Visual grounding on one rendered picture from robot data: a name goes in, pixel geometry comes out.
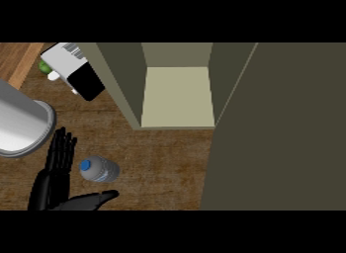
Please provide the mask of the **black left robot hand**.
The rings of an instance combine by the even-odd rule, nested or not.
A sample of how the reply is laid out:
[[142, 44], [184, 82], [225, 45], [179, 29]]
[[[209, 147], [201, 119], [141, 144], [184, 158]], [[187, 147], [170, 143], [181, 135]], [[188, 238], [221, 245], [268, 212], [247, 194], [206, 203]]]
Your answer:
[[117, 190], [70, 196], [70, 172], [77, 138], [56, 130], [46, 167], [40, 171], [30, 196], [30, 211], [98, 211], [120, 196]]

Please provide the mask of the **clear blue-capped water bottle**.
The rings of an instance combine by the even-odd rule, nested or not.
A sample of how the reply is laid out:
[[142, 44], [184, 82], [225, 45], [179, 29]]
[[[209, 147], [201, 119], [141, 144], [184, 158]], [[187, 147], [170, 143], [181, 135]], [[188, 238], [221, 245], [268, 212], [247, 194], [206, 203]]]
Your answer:
[[120, 176], [119, 164], [98, 155], [92, 155], [82, 160], [79, 171], [86, 180], [99, 183], [114, 182]]

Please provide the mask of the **olive green open cabinet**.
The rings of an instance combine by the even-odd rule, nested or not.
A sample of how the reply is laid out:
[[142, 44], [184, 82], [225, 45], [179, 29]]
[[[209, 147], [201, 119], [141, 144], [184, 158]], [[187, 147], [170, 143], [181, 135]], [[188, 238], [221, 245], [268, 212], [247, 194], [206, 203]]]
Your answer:
[[79, 47], [133, 129], [216, 128], [253, 42], [83, 42]]

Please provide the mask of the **grey cylindrical pot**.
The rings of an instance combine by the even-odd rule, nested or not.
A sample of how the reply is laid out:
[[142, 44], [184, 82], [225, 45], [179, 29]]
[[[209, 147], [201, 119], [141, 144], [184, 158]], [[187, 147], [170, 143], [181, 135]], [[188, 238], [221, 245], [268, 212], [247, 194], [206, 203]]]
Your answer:
[[0, 156], [21, 158], [36, 152], [55, 132], [54, 106], [33, 100], [0, 78]]

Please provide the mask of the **white and black appliance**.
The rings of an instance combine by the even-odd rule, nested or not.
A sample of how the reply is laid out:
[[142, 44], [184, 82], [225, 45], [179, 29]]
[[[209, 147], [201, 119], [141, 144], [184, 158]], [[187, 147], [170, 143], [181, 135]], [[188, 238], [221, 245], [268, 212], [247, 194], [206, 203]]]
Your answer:
[[42, 52], [42, 60], [52, 69], [51, 80], [61, 79], [76, 95], [92, 101], [105, 86], [76, 42], [58, 42]]

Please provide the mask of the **green round fruit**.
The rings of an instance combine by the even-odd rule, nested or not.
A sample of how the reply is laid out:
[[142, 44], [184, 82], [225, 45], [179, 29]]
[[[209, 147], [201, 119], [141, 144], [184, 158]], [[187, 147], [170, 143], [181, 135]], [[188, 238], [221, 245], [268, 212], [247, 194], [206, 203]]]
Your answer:
[[43, 60], [40, 61], [40, 70], [45, 74], [51, 74], [54, 71], [51, 66], [48, 65], [48, 63]]

